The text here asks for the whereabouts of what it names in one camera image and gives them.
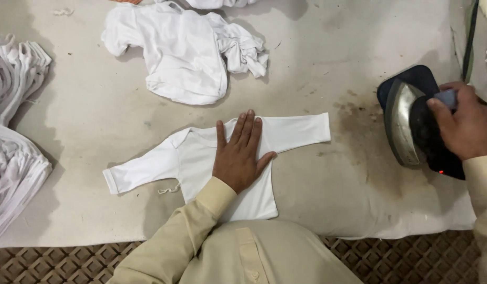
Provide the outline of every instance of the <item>hand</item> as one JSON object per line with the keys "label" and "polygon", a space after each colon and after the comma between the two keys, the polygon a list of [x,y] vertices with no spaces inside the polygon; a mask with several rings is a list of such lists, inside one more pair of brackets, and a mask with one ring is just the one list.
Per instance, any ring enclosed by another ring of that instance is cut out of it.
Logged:
{"label": "hand", "polygon": [[440,100],[428,100],[447,148],[463,161],[487,156],[487,107],[478,102],[474,88],[452,82],[440,89],[458,91],[458,109],[454,115]]}
{"label": "hand", "polygon": [[277,155],[269,152],[256,162],[263,121],[254,118],[253,110],[240,114],[229,142],[222,121],[217,121],[217,154],[212,176],[229,185],[236,194],[249,188]]}

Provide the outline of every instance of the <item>beige sleeve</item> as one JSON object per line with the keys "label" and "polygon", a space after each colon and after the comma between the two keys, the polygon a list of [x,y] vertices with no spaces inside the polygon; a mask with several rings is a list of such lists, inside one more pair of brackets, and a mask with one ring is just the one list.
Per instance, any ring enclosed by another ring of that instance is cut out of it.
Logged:
{"label": "beige sleeve", "polygon": [[117,266],[110,284],[176,283],[236,193],[211,178],[196,199],[173,213],[154,236]]}
{"label": "beige sleeve", "polygon": [[482,252],[480,283],[487,283],[487,156],[469,159],[463,163],[463,167],[471,203],[477,215],[474,233]]}

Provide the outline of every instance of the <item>steam iron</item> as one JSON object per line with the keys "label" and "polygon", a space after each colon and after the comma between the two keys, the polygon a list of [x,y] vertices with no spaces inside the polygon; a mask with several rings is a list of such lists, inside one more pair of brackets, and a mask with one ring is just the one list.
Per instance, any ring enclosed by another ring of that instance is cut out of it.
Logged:
{"label": "steam iron", "polygon": [[455,101],[455,94],[439,93],[431,70],[424,65],[380,84],[377,98],[384,111],[387,139],[400,165],[416,167],[427,163],[432,171],[464,180],[462,161],[445,146],[438,123],[426,104],[433,97],[448,103],[454,96]]}

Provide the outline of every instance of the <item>person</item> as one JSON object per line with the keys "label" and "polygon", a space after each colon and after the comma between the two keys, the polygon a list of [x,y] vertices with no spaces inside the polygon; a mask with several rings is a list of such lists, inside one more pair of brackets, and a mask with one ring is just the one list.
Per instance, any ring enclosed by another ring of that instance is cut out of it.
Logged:
{"label": "person", "polygon": [[[463,160],[477,215],[479,277],[487,282],[487,107],[472,87],[460,82],[452,115],[439,100],[428,101],[446,146]],[[229,141],[217,122],[213,177],[196,199],[177,209],[147,242],[115,269],[110,284],[125,283],[361,283],[318,236],[286,221],[236,221],[213,229],[234,198],[260,176],[276,155],[256,161],[262,121],[241,114]]]}

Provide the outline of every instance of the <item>patterned floor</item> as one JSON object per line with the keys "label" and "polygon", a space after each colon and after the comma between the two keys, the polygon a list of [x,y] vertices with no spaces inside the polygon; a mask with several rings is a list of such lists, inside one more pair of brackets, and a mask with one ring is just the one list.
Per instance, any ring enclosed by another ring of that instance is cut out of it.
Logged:
{"label": "patterned floor", "polygon": [[[470,231],[395,241],[326,238],[324,243],[365,283],[478,282],[479,250]],[[0,284],[105,283],[139,245],[0,249]]]}

